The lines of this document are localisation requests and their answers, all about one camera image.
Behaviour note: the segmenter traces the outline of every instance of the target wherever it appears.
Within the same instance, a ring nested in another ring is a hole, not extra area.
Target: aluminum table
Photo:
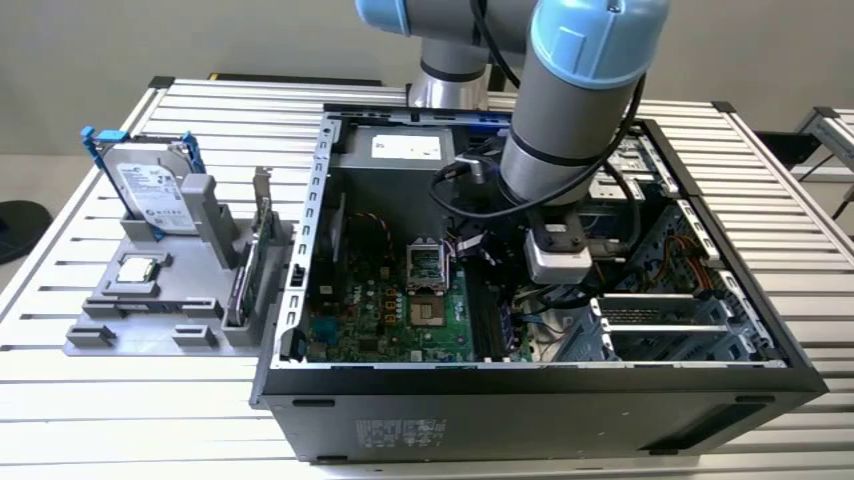
[[[514,100],[493,94],[491,109]],[[255,208],[254,167],[271,167],[275,208],[297,222],[325,102],[403,105],[405,92],[177,80],[149,89],[123,129],[194,132],[235,216]],[[661,124],[828,395],[702,457],[301,463],[273,417],[247,405],[254,359],[64,356],[66,330],[123,236],[122,204],[92,169],[0,295],[0,478],[854,477],[854,246],[737,113],[645,101],[640,115]]]

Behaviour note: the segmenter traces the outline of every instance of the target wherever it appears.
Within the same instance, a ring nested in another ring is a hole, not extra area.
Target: gray 3d-printed holder
[[[215,185],[205,174],[187,175],[182,185],[198,236],[158,239],[146,221],[122,220],[127,237],[68,330],[68,355],[258,355],[269,315],[279,310],[293,226],[273,212],[255,308],[245,325],[226,325],[225,311],[242,252],[253,242],[254,222],[233,219],[229,207],[217,202]],[[118,282],[122,265],[133,257],[157,262],[151,279]]]

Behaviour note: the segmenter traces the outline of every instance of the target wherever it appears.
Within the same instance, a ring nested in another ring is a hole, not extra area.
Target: black chair
[[[52,221],[51,212],[35,202],[0,202],[0,265],[32,251]]]

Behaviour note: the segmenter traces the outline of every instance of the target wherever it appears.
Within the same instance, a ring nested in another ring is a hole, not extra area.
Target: motherboard
[[[311,321],[309,358],[343,363],[474,361],[463,272],[445,295],[397,278],[349,280],[345,302]]]

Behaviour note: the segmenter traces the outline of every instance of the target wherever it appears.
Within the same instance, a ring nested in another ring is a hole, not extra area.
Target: sticker label
[[[439,137],[417,135],[375,135],[371,145],[374,158],[442,160]]]
[[[447,419],[357,420],[357,435],[363,448],[438,447]]]
[[[161,165],[122,163],[119,174],[146,221],[166,233],[197,233],[173,172]]]

